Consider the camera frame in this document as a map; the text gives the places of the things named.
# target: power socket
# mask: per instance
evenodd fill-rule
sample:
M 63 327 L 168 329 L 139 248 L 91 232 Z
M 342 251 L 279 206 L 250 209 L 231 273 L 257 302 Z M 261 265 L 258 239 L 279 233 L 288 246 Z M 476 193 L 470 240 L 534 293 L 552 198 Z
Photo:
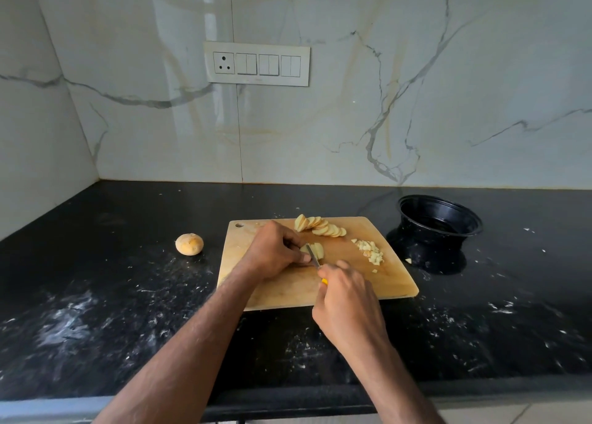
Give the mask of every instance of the power socket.
M 214 71 L 216 73 L 234 74 L 234 53 L 214 52 Z

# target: wooden cutting board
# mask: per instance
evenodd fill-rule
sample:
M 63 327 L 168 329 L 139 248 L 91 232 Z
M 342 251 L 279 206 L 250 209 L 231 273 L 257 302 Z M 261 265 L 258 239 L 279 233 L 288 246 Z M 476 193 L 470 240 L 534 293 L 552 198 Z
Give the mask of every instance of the wooden cutting board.
M 389 246 L 385 238 L 366 217 L 335 217 L 326 218 L 330 223 L 347 230 L 344 237 L 316 236 L 310 230 L 300 234 L 309 243 L 320 242 L 325 251 L 323 262 L 335 263 L 339 259 L 347 260 L 365 278 L 372 282 L 378 299 L 406 298 L 419 293 L 417 285 L 399 260 L 395 251 Z M 257 229 L 269 220 L 238 220 L 228 224 L 224 252 L 218 285 L 230 273 L 243 257 L 253 241 Z M 289 228 L 294 228 L 293 218 L 276 220 Z M 362 251 L 354 245 L 351 239 L 373 241 L 384 253 L 384 262 L 375 266 L 368 261 Z M 245 310 L 260 310 L 264 308 L 311 306 L 315 303 L 319 290 L 320 277 L 314 266 L 290 265 L 273 279 L 263 281 L 253 294 Z

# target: knife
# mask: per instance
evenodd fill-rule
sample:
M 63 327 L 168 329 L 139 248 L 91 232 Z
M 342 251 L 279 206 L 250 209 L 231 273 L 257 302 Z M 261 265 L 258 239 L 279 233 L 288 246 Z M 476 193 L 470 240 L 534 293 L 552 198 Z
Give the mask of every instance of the knife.
M 317 268 L 317 270 L 319 270 L 321 268 L 321 264 L 319 263 L 319 260 L 317 259 L 317 256 L 315 256 L 315 253 L 313 252 L 313 249 L 310 248 L 310 245 L 307 243 L 306 245 L 306 250 L 308 251 L 308 254 L 310 254 L 310 260 L 311 262 L 314 264 L 314 266 Z M 323 284 L 325 284 L 326 286 L 329 285 L 329 281 L 325 278 L 321 279 L 321 282 Z

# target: person's right hand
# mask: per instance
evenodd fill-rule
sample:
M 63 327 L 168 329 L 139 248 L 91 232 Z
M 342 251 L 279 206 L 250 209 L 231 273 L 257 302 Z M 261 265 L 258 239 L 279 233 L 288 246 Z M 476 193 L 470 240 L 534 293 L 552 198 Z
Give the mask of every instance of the person's right hand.
M 313 319 L 346 360 L 392 348 L 372 284 L 346 261 L 325 264 Z

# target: person's left hand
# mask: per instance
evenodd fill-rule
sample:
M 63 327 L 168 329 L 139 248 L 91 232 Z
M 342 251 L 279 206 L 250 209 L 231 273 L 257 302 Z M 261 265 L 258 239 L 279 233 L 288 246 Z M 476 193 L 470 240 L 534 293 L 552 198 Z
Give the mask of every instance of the person's left hand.
M 305 244 L 296 231 L 271 220 L 257 231 L 239 264 L 260 280 L 271 278 L 290 263 L 309 263 L 310 254 L 300 251 Z

